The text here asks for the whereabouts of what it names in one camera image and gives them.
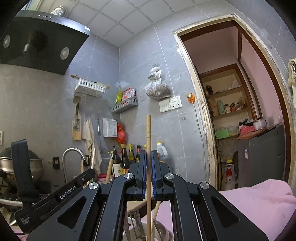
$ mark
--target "light switch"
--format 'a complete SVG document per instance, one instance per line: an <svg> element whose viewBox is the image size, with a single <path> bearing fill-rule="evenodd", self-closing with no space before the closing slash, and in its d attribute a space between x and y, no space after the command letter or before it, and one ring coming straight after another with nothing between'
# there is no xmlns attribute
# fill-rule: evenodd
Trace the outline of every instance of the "light switch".
<svg viewBox="0 0 296 241"><path fill-rule="evenodd" d="M171 108L171 110L177 109L179 107L182 107L180 96L178 95L178 96L170 98L170 108Z"/></svg>
<svg viewBox="0 0 296 241"><path fill-rule="evenodd" d="M170 110L170 99L166 99L159 102L160 112L166 112Z"/></svg>

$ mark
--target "range hood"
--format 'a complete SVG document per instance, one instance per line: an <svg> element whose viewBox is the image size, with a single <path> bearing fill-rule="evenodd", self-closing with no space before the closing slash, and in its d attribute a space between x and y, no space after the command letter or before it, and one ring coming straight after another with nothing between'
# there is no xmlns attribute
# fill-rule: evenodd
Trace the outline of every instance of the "range hood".
<svg viewBox="0 0 296 241"><path fill-rule="evenodd" d="M64 75L90 29L50 13L22 10L0 39L0 63Z"/></svg>

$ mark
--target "kitchen faucet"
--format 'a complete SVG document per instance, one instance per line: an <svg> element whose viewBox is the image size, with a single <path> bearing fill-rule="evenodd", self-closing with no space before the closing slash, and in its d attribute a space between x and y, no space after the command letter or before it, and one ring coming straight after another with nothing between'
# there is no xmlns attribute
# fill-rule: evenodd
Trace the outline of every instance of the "kitchen faucet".
<svg viewBox="0 0 296 241"><path fill-rule="evenodd" d="M66 171L66 164L65 164L65 157L66 157L66 154L67 154L69 151L72 151L72 150L73 150L73 151L77 151L77 152L81 155L83 161L86 160L85 155L84 155L84 154L82 153L82 151L79 150L78 148L70 147L70 148L68 148L67 150L64 151L64 153L63 153L63 157L62 157L62 164L63 164L63 171L64 171L64 179L65 179L65 183L68 182L67 171Z"/></svg>

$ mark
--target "green box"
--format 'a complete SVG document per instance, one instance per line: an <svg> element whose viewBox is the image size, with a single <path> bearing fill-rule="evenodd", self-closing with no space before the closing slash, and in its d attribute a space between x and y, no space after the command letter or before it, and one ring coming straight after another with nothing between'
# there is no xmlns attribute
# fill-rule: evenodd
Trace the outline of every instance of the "green box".
<svg viewBox="0 0 296 241"><path fill-rule="evenodd" d="M227 137L229 137L229 131L228 131L228 129L222 130L222 131L216 131L215 135L216 135L216 140L227 138Z"/></svg>

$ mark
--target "gray refrigerator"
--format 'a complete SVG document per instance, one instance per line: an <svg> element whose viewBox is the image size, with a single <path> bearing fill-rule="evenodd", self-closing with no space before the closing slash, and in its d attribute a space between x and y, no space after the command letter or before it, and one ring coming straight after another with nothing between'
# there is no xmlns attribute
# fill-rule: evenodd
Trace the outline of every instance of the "gray refrigerator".
<svg viewBox="0 0 296 241"><path fill-rule="evenodd" d="M249 140L238 140L238 187L251 187L268 179L282 180L285 138L282 125Z"/></svg>

